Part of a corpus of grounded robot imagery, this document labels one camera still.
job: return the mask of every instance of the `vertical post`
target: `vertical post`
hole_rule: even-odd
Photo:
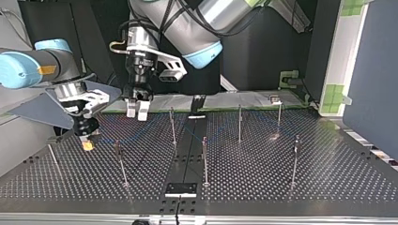
[[[62,178],[61,168],[59,168],[58,159],[56,159],[56,156],[55,156],[55,152],[54,152],[54,150],[53,150],[53,147],[51,146],[50,143],[48,143],[47,146],[48,146],[48,148],[50,149],[51,157],[53,158],[53,161],[54,161],[54,163],[55,163],[56,169],[58,170],[59,175],[60,175],[61,178]]]
[[[242,117],[242,106],[241,105],[239,105],[239,137],[238,137],[238,141],[239,141],[239,143],[242,141],[242,120],[243,120],[243,117]]]
[[[208,182],[208,177],[207,177],[207,137],[203,137],[202,141],[202,159],[205,162],[205,187],[208,187],[210,184]]]
[[[51,153],[51,156],[52,156],[52,158],[53,158],[53,161],[54,161],[54,163],[58,166],[58,160],[56,159],[56,156],[55,156],[55,153],[54,153],[54,150],[53,150],[53,147],[51,146],[51,144],[49,143],[49,144],[47,144],[47,146],[49,147],[49,149],[50,149],[50,153]]]
[[[295,139],[295,145],[293,148],[295,152],[295,164],[293,166],[293,175],[292,175],[292,189],[296,185],[295,179],[296,179],[296,170],[297,170],[297,164],[298,164],[298,159],[299,159],[299,154],[301,152],[301,139],[299,135],[296,135]]]
[[[125,170],[124,164],[123,164],[123,152],[122,152],[122,149],[120,148],[120,140],[117,140],[115,142],[115,153],[116,153],[116,158],[120,163],[120,168],[123,173],[123,178],[124,178],[123,187],[128,188],[130,186],[130,184],[129,184],[129,181],[127,180],[126,170]]]
[[[279,111],[278,111],[278,128],[281,125],[281,114],[282,114],[282,103],[279,104]]]
[[[173,107],[170,109],[170,123],[172,124],[172,131],[173,131],[173,144],[176,147],[176,129],[174,124],[174,109]]]

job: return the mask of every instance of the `green tape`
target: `green tape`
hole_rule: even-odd
[[[263,4],[266,0],[245,0],[245,2],[251,7],[256,7],[260,4]]]
[[[341,16],[356,16],[362,12],[365,0],[344,0]]]
[[[338,113],[343,103],[344,85],[328,84],[321,106],[322,113]]]

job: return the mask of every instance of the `black cable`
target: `black cable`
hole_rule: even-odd
[[[185,4],[183,3],[183,0],[178,0],[178,3],[184,8],[184,10],[188,13],[188,15],[195,21],[197,22],[200,26],[202,26],[205,30],[207,30],[208,32],[212,33],[215,36],[218,37],[231,37],[234,35],[237,35],[239,33],[241,33],[242,31],[244,31],[247,27],[249,27],[252,22],[254,21],[254,19],[262,13],[262,11],[264,10],[264,8],[270,3],[270,0],[267,0],[267,2],[264,4],[263,7],[261,7],[260,10],[258,10],[255,15],[253,15],[248,22],[246,22],[244,25],[242,25],[241,28],[239,28],[236,32],[234,33],[221,33],[211,27],[206,26],[201,20],[199,20],[188,8],[187,6],[185,6]]]
[[[111,76],[109,76],[109,79],[108,79],[108,81],[106,82],[107,85],[111,85],[112,82],[113,82],[113,81],[115,80],[115,78],[116,78],[116,74],[114,74],[113,76],[112,76],[112,74],[111,74]]]
[[[296,9],[297,9],[297,3],[298,3],[298,0],[295,0],[295,5],[293,5],[293,12],[292,12],[292,22],[290,23],[290,25],[292,26],[292,29],[293,29],[292,30],[292,37],[291,37],[292,41],[293,41],[293,32],[294,32],[294,29],[295,29],[294,24],[295,24],[295,14],[296,14]],[[308,87],[305,84],[304,79],[301,78],[301,81],[302,81],[302,85],[304,86],[305,91],[310,96],[310,98],[313,100],[313,102],[315,103],[316,107],[319,109],[319,105],[318,105],[318,103],[316,103],[315,98],[313,97],[313,95],[311,95],[310,90],[308,90]]]
[[[161,37],[163,35],[163,30],[164,30],[164,25],[166,25],[167,20],[169,19],[170,12],[172,11],[174,0],[169,0],[167,4],[167,8],[164,11],[163,19],[161,20],[161,26],[159,27],[159,40],[161,40]]]
[[[313,99],[313,102],[315,103],[316,107],[317,107],[318,109],[320,109],[318,103],[315,101],[315,98],[311,95],[310,91],[308,90],[307,85],[305,84],[305,81],[304,81],[303,78],[301,78],[301,81],[302,81],[302,85],[304,86],[306,92],[308,93],[308,95],[310,96],[310,98]]]

